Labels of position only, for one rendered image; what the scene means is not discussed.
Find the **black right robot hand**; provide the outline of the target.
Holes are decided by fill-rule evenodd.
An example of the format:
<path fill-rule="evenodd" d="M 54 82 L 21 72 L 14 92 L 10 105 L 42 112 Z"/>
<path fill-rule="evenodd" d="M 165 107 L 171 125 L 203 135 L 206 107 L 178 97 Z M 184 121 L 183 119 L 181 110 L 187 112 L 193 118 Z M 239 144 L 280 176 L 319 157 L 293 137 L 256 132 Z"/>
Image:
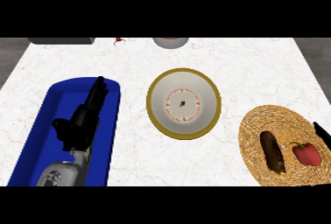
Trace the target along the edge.
<path fill-rule="evenodd" d="M 314 133 L 321 138 L 326 148 L 331 150 L 331 135 L 326 133 L 324 129 L 320 127 L 317 122 L 313 122 Z"/>

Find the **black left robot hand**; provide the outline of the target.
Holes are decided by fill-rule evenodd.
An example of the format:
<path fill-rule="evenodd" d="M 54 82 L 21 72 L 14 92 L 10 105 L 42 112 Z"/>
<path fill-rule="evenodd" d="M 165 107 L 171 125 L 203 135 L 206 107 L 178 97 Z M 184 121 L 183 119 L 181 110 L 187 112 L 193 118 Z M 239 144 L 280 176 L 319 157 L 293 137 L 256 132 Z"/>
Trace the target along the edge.
<path fill-rule="evenodd" d="M 109 93 L 103 77 L 98 76 L 88 90 L 87 99 L 76 106 L 70 119 L 55 118 L 51 126 L 63 151 L 85 151 L 91 145 L 98 125 L 98 113 Z"/>

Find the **red bell pepper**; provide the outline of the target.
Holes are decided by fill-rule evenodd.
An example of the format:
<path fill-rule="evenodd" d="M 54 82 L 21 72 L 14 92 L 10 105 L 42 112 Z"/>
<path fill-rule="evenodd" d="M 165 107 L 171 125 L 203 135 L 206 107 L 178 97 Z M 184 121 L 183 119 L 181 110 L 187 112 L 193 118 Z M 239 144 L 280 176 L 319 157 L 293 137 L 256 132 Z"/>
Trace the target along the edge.
<path fill-rule="evenodd" d="M 321 163 L 321 158 L 316 147 L 310 143 L 292 142 L 292 153 L 298 162 L 302 165 L 319 166 Z"/>

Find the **round woven straw placemat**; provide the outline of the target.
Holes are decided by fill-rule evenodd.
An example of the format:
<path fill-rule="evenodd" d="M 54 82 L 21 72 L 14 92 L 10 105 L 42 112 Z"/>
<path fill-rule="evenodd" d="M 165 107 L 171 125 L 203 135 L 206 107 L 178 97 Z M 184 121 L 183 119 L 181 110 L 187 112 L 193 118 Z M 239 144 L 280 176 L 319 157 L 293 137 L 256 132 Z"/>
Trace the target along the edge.
<path fill-rule="evenodd" d="M 285 172 L 276 173 L 267 168 L 259 134 L 268 131 L 283 155 Z M 319 166 L 302 165 L 292 153 L 293 145 L 310 143 L 319 152 Z M 316 134 L 313 124 L 290 109 L 262 105 L 255 107 L 243 116 L 237 144 L 242 161 L 261 186 L 314 186 L 331 184 L 331 150 Z"/>

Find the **white bowl with gold rim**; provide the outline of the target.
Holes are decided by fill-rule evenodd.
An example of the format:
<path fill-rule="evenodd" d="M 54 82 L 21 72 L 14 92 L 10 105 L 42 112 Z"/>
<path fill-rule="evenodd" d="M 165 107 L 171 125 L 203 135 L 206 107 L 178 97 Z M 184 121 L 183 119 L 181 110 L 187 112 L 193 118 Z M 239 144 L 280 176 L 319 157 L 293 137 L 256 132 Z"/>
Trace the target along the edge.
<path fill-rule="evenodd" d="M 149 85 L 146 110 L 159 132 L 191 140 L 212 129 L 221 113 L 221 97 L 211 79 L 196 70 L 174 68 Z"/>

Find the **blue rectangular tray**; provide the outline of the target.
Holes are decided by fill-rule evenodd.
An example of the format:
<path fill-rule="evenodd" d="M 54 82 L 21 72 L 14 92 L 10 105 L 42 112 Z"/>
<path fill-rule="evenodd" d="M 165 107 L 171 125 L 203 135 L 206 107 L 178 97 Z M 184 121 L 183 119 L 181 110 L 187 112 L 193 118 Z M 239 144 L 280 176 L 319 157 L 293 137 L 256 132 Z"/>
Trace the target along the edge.
<path fill-rule="evenodd" d="M 51 122 L 69 119 L 78 105 L 85 101 L 94 77 L 61 80 L 45 92 L 35 122 L 16 161 L 8 186 L 35 186 L 42 170 L 53 162 L 70 161 L 72 156 L 61 151 Z M 104 79 L 107 95 L 98 113 L 97 131 L 92 139 L 85 186 L 104 186 L 109 177 L 110 152 L 119 110 L 119 84 Z"/>

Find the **dark brown sweet potato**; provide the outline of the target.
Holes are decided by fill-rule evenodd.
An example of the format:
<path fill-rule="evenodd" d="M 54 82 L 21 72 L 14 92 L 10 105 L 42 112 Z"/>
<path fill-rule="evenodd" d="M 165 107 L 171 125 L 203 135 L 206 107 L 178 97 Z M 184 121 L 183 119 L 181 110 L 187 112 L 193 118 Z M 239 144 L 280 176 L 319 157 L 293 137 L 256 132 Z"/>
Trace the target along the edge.
<path fill-rule="evenodd" d="M 268 131 L 261 132 L 259 143 L 262 147 L 267 168 L 276 174 L 280 174 L 285 172 L 285 160 L 274 136 Z"/>

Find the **dark grey flat appliance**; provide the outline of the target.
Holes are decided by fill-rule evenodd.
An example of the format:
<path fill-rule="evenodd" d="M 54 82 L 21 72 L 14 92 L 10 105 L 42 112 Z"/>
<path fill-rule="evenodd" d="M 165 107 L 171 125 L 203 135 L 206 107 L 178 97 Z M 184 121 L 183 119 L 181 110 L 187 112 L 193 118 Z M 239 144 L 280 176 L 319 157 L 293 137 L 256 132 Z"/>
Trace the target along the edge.
<path fill-rule="evenodd" d="M 36 45 L 91 45 L 95 38 L 27 38 Z"/>

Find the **grey round container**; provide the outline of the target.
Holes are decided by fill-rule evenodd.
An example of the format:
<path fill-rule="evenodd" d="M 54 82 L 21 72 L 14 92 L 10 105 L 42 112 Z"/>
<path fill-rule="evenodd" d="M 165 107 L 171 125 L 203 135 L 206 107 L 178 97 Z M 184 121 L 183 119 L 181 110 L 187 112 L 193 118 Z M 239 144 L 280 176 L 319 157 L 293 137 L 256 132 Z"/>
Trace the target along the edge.
<path fill-rule="evenodd" d="M 154 44 L 163 49 L 177 49 L 187 43 L 187 38 L 153 38 Z"/>

